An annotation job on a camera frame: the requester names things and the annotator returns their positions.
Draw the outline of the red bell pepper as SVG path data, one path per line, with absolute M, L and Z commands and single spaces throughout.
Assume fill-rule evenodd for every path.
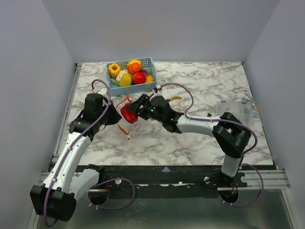
M 128 111 L 125 107 L 130 105 L 131 103 L 126 103 L 124 107 L 121 108 L 121 114 L 124 117 L 124 119 L 130 123 L 133 124 L 137 122 L 138 116 L 136 114 L 133 114 L 132 112 Z

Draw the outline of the clear zip top bag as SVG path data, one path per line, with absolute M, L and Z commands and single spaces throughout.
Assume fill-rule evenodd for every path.
M 125 130 L 120 124 L 118 124 L 119 130 L 127 137 L 128 140 L 130 140 L 131 138 L 130 136 L 131 128 L 138 121 L 138 116 L 126 109 L 126 106 L 130 105 L 131 103 L 132 101 L 130 100 L 129 95 L 126 95 L 125 98 L 121 102 L 119 102 L 115 107 L 116 110 L 121 113 L 123 119 L 129 124 L 131 124 L 128 130 Z

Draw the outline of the yellow lemon front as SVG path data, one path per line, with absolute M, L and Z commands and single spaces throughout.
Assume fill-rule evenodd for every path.
M 124 73 L 120 80 L 120 87 L 130 86 L 131 84 L 132 84 L 132 76 L 127 73 Z

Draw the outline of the orange pumpkin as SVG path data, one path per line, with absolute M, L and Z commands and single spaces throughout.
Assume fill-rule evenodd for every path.
M 141 70 L 141 65 L 138 62 L 134 62 L 127 66 L 127 71 L 129 74 L 133 75 Z

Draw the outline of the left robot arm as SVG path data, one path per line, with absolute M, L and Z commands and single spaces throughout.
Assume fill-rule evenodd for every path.
M 106 177 L 101 167 L 88 166 L 79 177 L 74 173 L 100 127 L 114 125 L 120 119 L 111 100 L 95 93 L 86 96 L 84 109 L 70 123 L 65 147 L 55 166 L 43 183 L 34 185 L 30 191 L 37 215 L 67 222 L 74 214 L 77 201 L 90 187 L 105 185 Z

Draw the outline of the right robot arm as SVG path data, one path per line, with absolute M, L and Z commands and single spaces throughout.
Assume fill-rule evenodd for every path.
M 160 122 L 170 133 L 196 133 L 215 137 L 225 153 L 219 181 L 225 187 L 236 182 L 236 173 L 251 132 L 233 114 L 226 112 L 206 120 L 195 116 L 186 117 L 184 113 L 173 110 L 163 96 L 150 98 L 146 94 L 126 105 L 125 109 L 144 120 Z

